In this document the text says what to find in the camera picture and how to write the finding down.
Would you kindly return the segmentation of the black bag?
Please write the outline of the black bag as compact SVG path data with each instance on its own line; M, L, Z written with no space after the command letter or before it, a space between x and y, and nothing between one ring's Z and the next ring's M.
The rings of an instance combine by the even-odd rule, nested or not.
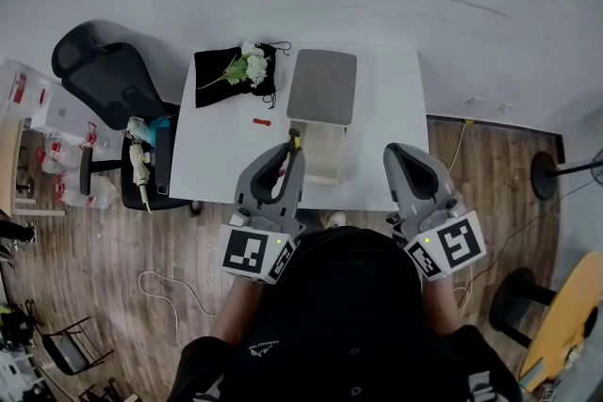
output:
M16 351L29 346L33 332L31 317L20 307L0 304L0 339L5 349Z

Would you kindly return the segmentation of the black stool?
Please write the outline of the black stool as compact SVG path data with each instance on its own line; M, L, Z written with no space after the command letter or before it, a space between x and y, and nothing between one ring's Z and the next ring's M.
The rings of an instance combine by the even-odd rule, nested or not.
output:
M520 267L509 274L498 287L489 310L491 327L505 334L524 348L531 339L518 326L532 302L549 306L557 292L536 283L534 272Z

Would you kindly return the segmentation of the light wooden side table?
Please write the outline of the light wooden side table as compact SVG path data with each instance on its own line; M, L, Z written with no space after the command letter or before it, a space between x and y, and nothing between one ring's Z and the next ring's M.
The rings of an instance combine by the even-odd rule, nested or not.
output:
M24 131L22 120L0 120L0 212L8 217L64 217L64 210L37 209L34 198L17 195L17 172L21 140Z

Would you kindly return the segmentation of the teal cloth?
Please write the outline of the teal cloth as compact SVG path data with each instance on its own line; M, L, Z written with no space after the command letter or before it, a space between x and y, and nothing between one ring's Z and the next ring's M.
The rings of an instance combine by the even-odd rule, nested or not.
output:
M148 143L155 147L157 144L157 135L159 132L163 132L165 130L171 129L171 119L170 118L160 118L150 121L149 130L150 130L150 140Z

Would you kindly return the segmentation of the person's black shirt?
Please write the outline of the person's black shirt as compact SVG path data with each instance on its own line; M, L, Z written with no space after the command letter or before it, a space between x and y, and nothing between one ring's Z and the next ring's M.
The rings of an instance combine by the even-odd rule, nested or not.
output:
M208 334L183 348L167 402L523 402L476 327L432 329L424 280L381 233L311 233L262 284L239 346Z

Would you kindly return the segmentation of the person's left forearm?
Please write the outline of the person's left forearm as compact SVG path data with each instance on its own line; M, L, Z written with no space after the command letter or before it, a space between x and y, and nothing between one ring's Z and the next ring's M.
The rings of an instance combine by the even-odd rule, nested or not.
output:
M253 323L262 293L261 283L235 278L209 335L230 346L239 346Z

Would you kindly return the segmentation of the white artificial flower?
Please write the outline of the white artificial flower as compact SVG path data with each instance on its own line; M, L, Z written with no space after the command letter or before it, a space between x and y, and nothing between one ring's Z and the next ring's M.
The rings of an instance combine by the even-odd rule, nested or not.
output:
M220 81L230 86L249 81L251 88L258 88L268 75L269 56L259 44L245 40L239 47L240 54L235 55L220 77L198 89L208 88Z

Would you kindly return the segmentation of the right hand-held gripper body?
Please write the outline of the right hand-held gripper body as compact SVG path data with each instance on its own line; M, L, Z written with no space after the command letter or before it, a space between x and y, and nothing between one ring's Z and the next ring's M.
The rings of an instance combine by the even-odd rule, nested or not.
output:
M428 281L445 278L486 254L477 213L449 199L427 216L389 219L392 238Z

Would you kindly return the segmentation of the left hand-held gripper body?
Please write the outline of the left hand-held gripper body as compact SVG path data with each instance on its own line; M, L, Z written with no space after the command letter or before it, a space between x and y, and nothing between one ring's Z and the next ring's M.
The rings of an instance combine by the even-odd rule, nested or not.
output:
M306 226L297 220L298 204L245 206L235 203L220 226L219 265L233 276L276 283L300 243Z

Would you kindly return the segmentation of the round wooden table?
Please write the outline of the round wooden table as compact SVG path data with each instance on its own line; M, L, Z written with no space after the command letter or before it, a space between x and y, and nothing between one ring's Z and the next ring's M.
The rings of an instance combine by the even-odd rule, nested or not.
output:
M553 298L532 339L519 372L519 383L531 392L566 366L584 341L584 326L603 297L603 254L587 253Z

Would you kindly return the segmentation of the person's right forearm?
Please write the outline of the person's right forearm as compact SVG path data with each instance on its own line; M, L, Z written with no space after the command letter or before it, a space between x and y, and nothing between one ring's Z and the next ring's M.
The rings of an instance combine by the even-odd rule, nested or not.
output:
M439 335L450 335L463 325L451 277L424 280L422 301L428 323Z

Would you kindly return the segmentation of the white drawer box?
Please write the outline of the white drawer box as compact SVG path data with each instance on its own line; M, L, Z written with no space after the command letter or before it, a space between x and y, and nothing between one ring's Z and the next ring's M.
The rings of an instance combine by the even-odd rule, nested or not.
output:
M357 56L301 49L293 70L286 116L300 133L305 181L338 185L344 138L352 122Z

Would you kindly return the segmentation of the white crumpled bundle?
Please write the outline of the white crumpled bundle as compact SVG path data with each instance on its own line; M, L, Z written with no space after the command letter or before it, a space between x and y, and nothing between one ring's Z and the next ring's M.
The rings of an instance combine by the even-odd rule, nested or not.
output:
M136 142L152 143L151 128L142 118L130 117L126 126L126 132Z

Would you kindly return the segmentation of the black drawstring pouch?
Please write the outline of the black drawstring pouch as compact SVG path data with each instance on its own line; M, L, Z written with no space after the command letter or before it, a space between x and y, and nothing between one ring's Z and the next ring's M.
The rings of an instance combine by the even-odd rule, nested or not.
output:
M238 95L252 95L260 98L265 103L271 103L271 107L274 107L277 97L277 88L275 85L277 60L279 55L288 56L290 54L291 43L288 41L255 43L259 44L265 54L269 56L268 75L264 83L258 88L251 88L249 81L234 86L230 86L226 81L220 81L208 88L198 89L198 87L206 85L222 75L223 70L229 65L232 58L240 54L239 47L241 44L232 48L203 51L194 54L194 100L196 108L214 105Z

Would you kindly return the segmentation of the black pedestal fan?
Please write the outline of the black pedestal fan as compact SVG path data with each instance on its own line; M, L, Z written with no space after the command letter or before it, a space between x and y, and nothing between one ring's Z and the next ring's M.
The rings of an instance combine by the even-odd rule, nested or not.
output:
M555 196L559 178L583 171L588 171L593 181L603 186L603 149L590 163L570 168L559 168L549 153L538 152L533 156L530 165L532 191L539 201L549 201Z

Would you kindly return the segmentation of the black office chair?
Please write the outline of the black office chair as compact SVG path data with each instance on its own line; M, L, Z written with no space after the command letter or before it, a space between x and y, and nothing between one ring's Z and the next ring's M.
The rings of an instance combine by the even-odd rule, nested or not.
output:
M139 188L133 183L129 148L138 143L150 158L146 168L150 179L146 185L152 212L186 207L191 217L202 212L199 201L173 198L170 195L171 166L180 106L163 101L138 50L118 41L102 43L93 24L79 24L56 44L51 66L62 87L86 104L111 130L121 133L120 153L111 160L95 160L100 151L94 141L83 153L79 170L80 191L90 193L93 174L117 170L121 176L124 207L147 211ZM147 125L160 118L171 119L171 129L159 132L155 147L131 139L126 132L130 117L142 118Z

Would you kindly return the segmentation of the black folding chair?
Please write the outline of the black folding chair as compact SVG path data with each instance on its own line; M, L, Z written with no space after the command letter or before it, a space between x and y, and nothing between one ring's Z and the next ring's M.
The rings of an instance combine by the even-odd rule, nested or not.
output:
M103 351L88 335L86 326L90 323L91 318L86 316L61 330L41 334L43 348L66 376L83 374L114 354L113 349Z

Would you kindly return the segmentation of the white cardboard box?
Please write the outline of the white cardboard box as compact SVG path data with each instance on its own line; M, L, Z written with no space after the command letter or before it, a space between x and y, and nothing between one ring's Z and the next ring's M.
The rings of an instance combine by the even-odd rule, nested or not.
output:
M60 84L54 84L45 90L41 109L31 118L30 129L78 145L86 140L91 128L104 125L86 104Z

